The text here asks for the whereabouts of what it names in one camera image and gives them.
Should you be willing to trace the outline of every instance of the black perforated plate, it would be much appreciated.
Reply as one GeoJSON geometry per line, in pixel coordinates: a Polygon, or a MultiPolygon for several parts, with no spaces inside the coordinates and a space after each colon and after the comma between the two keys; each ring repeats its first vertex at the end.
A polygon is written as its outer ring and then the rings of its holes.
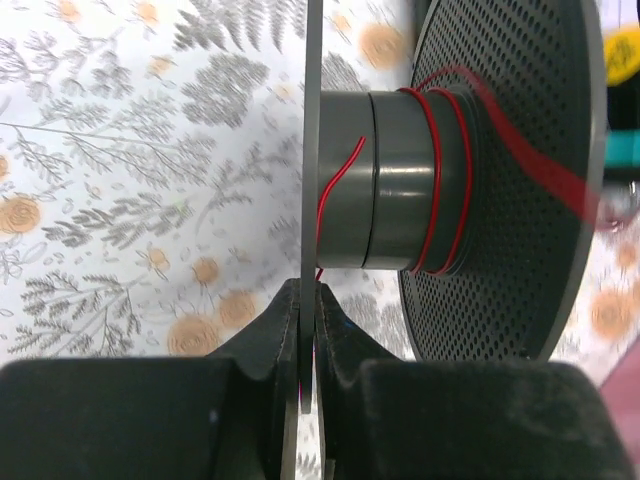
{"type": "MultiPolygon", "coordinates": [[[[443,67],[481,75],[538,150],[602,182],[606,89],[593,0],[441,0],[427,16],[412,85],[443,67]]],[[[452,87],[455,74],[430,86],[452,87]]],[[[566,323],[591,227],[529,179],[491,126],[469,256],[450,277],[400,273],[405,319],[422,359],[546,359],[566,323]]]]}

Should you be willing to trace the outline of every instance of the patterned backdrop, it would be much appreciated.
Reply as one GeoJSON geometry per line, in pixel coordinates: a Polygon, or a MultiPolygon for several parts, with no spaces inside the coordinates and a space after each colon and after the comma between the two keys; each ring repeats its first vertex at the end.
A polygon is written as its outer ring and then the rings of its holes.
{"type": "MultiPolygon", "coordinates": [[[[306,2],[0,7],[0,361],[215,349],[298,274],[306,2]]],[[[325,1],[323,88],[407,84],[412,25],[408,0],[325,1]]],[[[639,236],[596,239],[555,354],[597,383],[637,334],[639,236]]],[[[411,358],[394,273],[324,280],[411,358]]]]}

